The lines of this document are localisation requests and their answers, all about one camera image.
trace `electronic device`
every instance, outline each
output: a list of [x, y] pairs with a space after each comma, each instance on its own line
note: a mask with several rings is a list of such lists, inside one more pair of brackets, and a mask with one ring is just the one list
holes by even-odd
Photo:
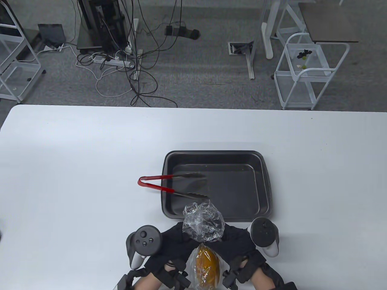
[[119, 0], [78, 0], [82, 10], [77, 49], [118, 51], [127, 46]]
[[139, 269], [145, 258], [156, 254], [163, 242], [160, 231], [152, 225], [144, 225], [126, 239], [130, 268]]
[[279, 233], [277, 226], [268, 218], [257, 217], [247, 231], [253, 243], [262, 248], [264, 253], [273, 258], [279, 254]]

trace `black baking tray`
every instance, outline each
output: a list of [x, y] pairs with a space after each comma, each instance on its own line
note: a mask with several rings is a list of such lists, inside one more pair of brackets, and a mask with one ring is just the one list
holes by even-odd
[[[163, 179], [161, 186], [180, 192], [208, 195], [226, 222], [250, 222], [272, 211], [269, 174], [256, 151], [172, 151], [164, 160], [163, 175], [200, 172], [205, 179]], [[193, 200], [161, 192], [161, 206], [168, 218], [184, 218]]]

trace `desk leg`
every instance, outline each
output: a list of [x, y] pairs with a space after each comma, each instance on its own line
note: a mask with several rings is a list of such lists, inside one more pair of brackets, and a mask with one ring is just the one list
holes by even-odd
[[264, 46], [265, 46], [266, 58], [268, 60], [271, 60], [273, 58], [273, 49], [271, 47], [270, 36], [271, 36], [271, 33], [273, 32], [273, 26], [277, 17], [280, 3], [281, 3], [281, 0], [272, 0], [270, 14], [269, 14], [267, 23], [265, 22], [262, 23], [262, 27], [261, 27], [261, 33], [262, 33], [262, 39], [264, 41]]

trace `bread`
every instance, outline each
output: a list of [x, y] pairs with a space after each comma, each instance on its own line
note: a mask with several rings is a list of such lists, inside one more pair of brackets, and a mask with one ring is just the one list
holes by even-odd
[[195, 272], [200, 290], [216, 289], [220, 278], [219, 258], [203, 244], [200, 244], [196, 255]]

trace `red tongs handle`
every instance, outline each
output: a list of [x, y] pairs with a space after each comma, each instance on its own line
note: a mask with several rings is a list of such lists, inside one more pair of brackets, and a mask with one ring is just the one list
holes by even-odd
[[162, 191], [165, 191], [165, 192], [168, 192], [168, 193], [174, 193], [175, 190], [172, 189], [172, 188], [163, 187], [163, 186], [155, 185], [155, 184], [152, 184], [152, 183], [142, 182], [142, 180], [171, 179], [173, 177], [175, 177], [175, 175], [142, 176], [142, 177], [139, 178], [139, 181], [137, 181], [137, 184], [139, 186], [143, 186], [143, 187], [149, 187], [149, 188], [153, 188], [153, 189], [156, 189], [156, 190], [162, 190]]

